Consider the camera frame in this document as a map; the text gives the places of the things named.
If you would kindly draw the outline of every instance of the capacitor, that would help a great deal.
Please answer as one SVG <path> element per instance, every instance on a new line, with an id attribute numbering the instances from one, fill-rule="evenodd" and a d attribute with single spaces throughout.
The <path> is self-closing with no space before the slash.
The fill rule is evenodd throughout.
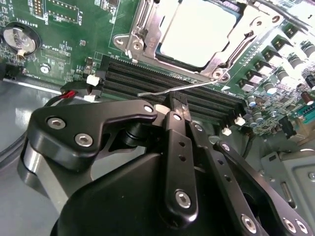
<path id="1" fill-rule="evenodd" d="M 256 106 L 255 97 L 253 95 L 247 98 L 247 102 L 250 107 Z"/>
<path id="2" fill-rule="evenodd" d="M 303 101 L 305 102 L 306 105 L 310 106 L 314 103 L 313 98 L 308 92 L 303 92 L 301 93 L 301 97 L 303 98 Z"/>
<path id="3" fill-rule="evenodd" d="M 313 44 L 303 49 L 303 52 L 309 59 L 315 60 L 315 46 Z"/>
<path id="4" fill-rule="evenodd" d="M 40 71 L 44 74 L 48 74 L 51 70 L 51 66 L 48 63 L 42 63 L 40 65 Z"/>
<path id="5" fill-rule="evenodd" d="M 304 69 L 304 62 L 299 59 L 298 57 L 295 57 L 289 61 L 289 63 L 292 65 L 293 69 L 302 73 L 302 70 Z"/>
<path id="6" fill-rule="evenodd" d="M 313 75 L 308 75 L 305 78 L 305 82 L 307 83 L 307 85 L 312 89 L 315 90 L 315 76 Z"/>
<path id="7" fill-rule="evenodd" d="M 277 133 L 277 131 L 276 131 L 275 128 L 272 128 L 272 129 L 270 130 L 270 132 L 271 132 L 272 134 L 276 134 L 276 133 Z"/>
<path id="8" fill-rule="evenodd" d="M 257 123 L 255 122 L 253 117 L 248 119 L 248 124 L 249 124 L 250 128 L 254 128 L 257 125 Z"/>
<path id="9" fill-rule="evenodd" d="M 276 125 L 275 129 L 277 132 L 280 132 L 282 130 L 282 128 L 279 124 Z"/>
<path id="10" fill-rule="evenodd" d="M 265 84 L 264 89 L 269 95 L 273 95 L 277 92 L 277 88 L 275 88 L 272 83 Z"/>
<path id="11" fill-rule="evenodd" d="M 291 80 L 291 77 L 287 74 L 285 70 L 279 71 L 276 76 L 281 84 L 287 84 Z"/>
<path id="12" fill-rule="evenodd" d="M 261 112 L 260 112 L 259 109 L 254 108 L 253 111 L 252 111 L 252 113 L 253 113 L 253 117 L 254 117 L 254 119 L 255 119 L 255 121 L 256 121 L 257 123 L 259 123 L 259 122 L 261 122 L 261 121 L 264 120 L 264 118 L 262 117 L 262 114 L 261 114 Z"/>

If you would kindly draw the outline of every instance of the motherboard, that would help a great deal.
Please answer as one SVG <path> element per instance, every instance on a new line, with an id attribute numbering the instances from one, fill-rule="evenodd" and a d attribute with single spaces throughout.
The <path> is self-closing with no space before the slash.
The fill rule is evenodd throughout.
<path id="1" fill-rule="evenodd" d="M 314 5 L 275 3 L 315 26 Z M 0 57 L 25 76 L 101 84 L 104 96 L 125 99 L 210 81 L 189 94 L 194 114 L 220 124 L 226 135 L 232 125 L 275 134 L 288 118 L 315 117 L 315 39 L 257 2 L 0 0 L 0 11 Z M 217 122 L 239 101 L 244 109 Z"/>

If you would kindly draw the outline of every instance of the cpu socket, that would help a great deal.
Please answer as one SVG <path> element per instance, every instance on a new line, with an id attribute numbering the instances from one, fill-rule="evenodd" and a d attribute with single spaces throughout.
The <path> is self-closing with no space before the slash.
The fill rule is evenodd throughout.
<path id="1" fill-rule="evenodd" d="M 130 33 L 113 40 L 134 63 L 198 81 L 227 82 L 244 50 L 282 20 L 257 2 L 140 0 Z"/>

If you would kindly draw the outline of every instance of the screw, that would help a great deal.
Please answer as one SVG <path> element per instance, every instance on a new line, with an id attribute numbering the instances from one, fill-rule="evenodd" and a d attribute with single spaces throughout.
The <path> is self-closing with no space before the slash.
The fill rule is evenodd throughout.
<path id="1" fill-rule="evenodd" d="M 49 127 L 53 128 L 53 129 L 63 129 L 65 128 L 65 122 L 60 119 L 60 118 L 50 118 L 48 121 L 47 121 L 47 124 Z"/>
<path id="2" fill-rule="evenodd" d="M 314 172 L 309 173 L 309 178 L 312 182 L 315 182 L 315 173 Z"/>
<path id="3" fill-rule="evenodd" d="M 214 79 L 219 79 L 219 78 L 221 77 L 221 75 L 222 75 L 222 71 L 218 69 L 218 70 L 215 70 L 215 71 L 213 72 L 212 77 L 213 77 Z"/>
<path id="4" fill-rule="evenodd" d="M 147 112 L 153 112 L 153 109 L 149 106 L 144 106 L 144 110 L 146 110 Z"/>
<path id="5" fill-rule="evenodd" d="M 182 191 L 177 191 L 175 193 L 175 198 L 178 203 L 182 208 L 189 208 L 191 206 L 191 201 L 187 193 L 182 192 Z"/>
<path id="6" fill-rule="evenodd" d="M 256 232 L 257 232 L 256 225 L 252 219 L 250 219 L 248 216 L 242 214 L 242 222 L 243 222 L 244 226 L 246 227 L 246 229 L 248 229 L 249 232 L 251 232 L 252 234 L 256 234 Z"/>
<path id="7" fill-rule="evenodd" d="M 77 145 L 82 147 L 90 147 L 93 144 L 93 139 L 88 134 L 77 134 L 74 138 Z"/>
<path id="8" fill-rule="evenodd" d="M 309 233 L 309 231 L 307 230 L 307 228 L 305 227 L 305 225 L 301 221 L 299 221 L 299 220 L 295 220 L 295 221 L 303 233 L 305 233 L 305 234 Z"/>
<path id="9" fill-rule="evenodd" d="M 174 117 L 176 120 L 181 120 L 181 119 L 182 119 L 182 118 L 181 118 L 179 115 L 177 115 L 177 114 L 174 114 L 173 117 Z"/>
<path id="10" fill-rule="evenodd" d="M 222 147 L 224 148 L 224 150 L 226 150 L 226 151 L 230 151 L 230 148 L 229 148 L 229 146 L 228 146 L 228 145 L 226 145 L 226 144 L 222 144 Z"/>
<path id="11" fill-rule="evenodd" d="M 141 46 L 140 46 L 139 43 L 136 43 L 136 44 L 133 46 L 133 48 L 134 48 L 135 50 L 140 50 L 140 49 L 141 49 Z"/>
<path id="12" fill-rule="evenodd" d="M 201 127 L 199 124 L 195 124 L 195 128 L 196 128 L 198 131 L 202 132 L 202 127 Z"/>
<path id="13" fill-rule="evenodd" d="M 296 233 L 296 229 L 294 227 L 294 225 L 287 219 L 283 218 L 284 224 L 285 226 L 288 228 L 288 230 L 290 230 L 292 233 Z"/>
<path id="14" fill-rule="evenodd" d="M 260 174 L 260 176 L 264 176 L 265 175 L 265 171 L 264 170 L 260 170 L 259 174 Z"/>

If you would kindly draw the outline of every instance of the red wire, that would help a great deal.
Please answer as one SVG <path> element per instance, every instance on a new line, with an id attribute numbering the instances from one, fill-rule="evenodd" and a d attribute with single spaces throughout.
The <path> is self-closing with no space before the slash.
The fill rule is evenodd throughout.
<path id="1" fill-rule="evenodd" d="M 69 91 L 66 94 L 61 95 L 60 98 L 72 98 L 75 96 L 75 94 L 76 94 L 75 91 Z"/>

